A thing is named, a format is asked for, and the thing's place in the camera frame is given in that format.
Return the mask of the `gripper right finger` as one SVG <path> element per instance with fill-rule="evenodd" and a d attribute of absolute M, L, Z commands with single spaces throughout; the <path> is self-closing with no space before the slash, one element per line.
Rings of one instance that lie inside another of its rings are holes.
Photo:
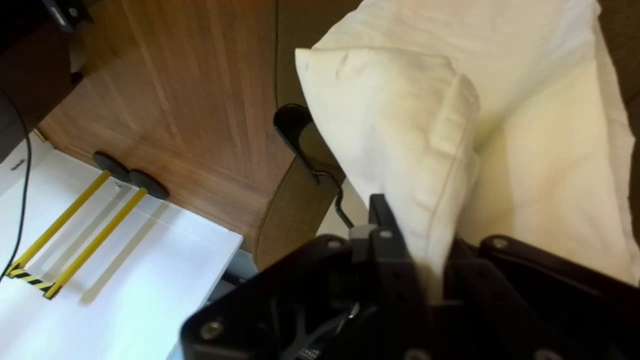
<path fill-rule="evenodd" d="M 640 287 L 506 235 L 455 239 L 446 360 L 640 360 Z"/>

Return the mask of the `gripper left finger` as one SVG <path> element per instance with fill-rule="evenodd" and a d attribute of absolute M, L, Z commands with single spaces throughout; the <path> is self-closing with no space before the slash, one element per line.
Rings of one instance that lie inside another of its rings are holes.
<path fill-rule="evenodd" d="M 202 307 L 182 326 L 185 360 L 437 360 L 415 265 L 382 194 L 370 224 L 320 235 Z"/>

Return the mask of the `white towel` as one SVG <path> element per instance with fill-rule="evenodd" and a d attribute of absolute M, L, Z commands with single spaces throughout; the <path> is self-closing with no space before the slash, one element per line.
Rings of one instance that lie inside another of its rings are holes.
<path fill-rule="evenodd" d="M 634 136 L 598 0 L 364 0 L 295 50 L 359 197 L 384 194 L 431 301 L 455 235 L 640 283 Z"/>

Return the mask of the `white board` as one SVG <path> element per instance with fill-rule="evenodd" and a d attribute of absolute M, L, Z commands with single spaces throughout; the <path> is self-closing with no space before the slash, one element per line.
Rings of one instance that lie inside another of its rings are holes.
<path fill-rule="evenodd" d="M 101 171 L 35 135 L 22 255 Z M 0 271 L 16 242 L 27 150 L 0 162 Z M 137 188 L 108 178 L 25 266 L 55 281 Z M 166 360 L 242 237 L 173 203 L 144 196 L 52 300 L 21 279 L 0 284 L 0 360 Z"/>

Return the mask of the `black metal hook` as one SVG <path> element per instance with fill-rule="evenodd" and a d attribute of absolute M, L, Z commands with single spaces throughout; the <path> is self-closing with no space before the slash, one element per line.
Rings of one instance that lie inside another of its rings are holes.
<path fill-rule="evenodd" d="M 342 202 L 345 197 L 342 184 L 338 182 L 338 178 L 333 173 L 315 168 L 302 148 L 301 136 L 303 131 L 313 122 L 313 117 L 309 109 L 299 104 L 282 105 L 276 110 L 273 116 L 273 127 L 275 131 L 284 141 L 285 145 L 293 152 L 295 159 L 302 162 L 303 168 L 311 176 L 313 182 L 319 185 L 322 182 L 322 178 L 329 179 L 336 191 L 334 211 L 350 230 L 354 228 L 354 223 L 342 208 Z"/>

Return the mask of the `yellow stand with black feet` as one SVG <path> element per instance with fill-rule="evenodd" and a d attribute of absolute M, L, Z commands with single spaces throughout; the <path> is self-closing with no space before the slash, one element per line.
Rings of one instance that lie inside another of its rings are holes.
<path fill-rule="evenodd" d="M 127 216 L 137 207 L 146 196 L 167 200 L 170 196 L 169 189 L 151 174 L 139 169 L 130 170 L 112 155 L 96 151 L 93 154 L 93 161 L 101 170 L 94 181 L 76 198 L 69 207 L 40 235 L 35 242 L 17 259 L 11 259 L 7 268 L 3 271 L 0 279 L 18 279 L 26 282 L 35 289 L 42 292 L 42 296 L 48 300 L 53 300 L 60 290 L 75 276 L 83 265 L 96 253 L 99 247 L 108 237 L 121 225 Z M 44 246 L 58 233 L 61 228 L 82 208 L 82 206 L 98 192 L 100 187 L 113 178 L 132 184 L 137 187 L 137 191 L 130 200 L 114 215 L 107 225 L 94 237 L 86 248 L 78 255 L 67 269 L 62 271 L 54 282 L 46 282 L 26 270 L 26 265 Z"/>

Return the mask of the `dark brown furniture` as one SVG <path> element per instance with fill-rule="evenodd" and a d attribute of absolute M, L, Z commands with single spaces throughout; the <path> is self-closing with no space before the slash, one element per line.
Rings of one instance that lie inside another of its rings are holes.
<path fill-rule="evenodd" d="M 93 0 L 0 0 L 0 162 L 83 80 L 70 35 Z"/>

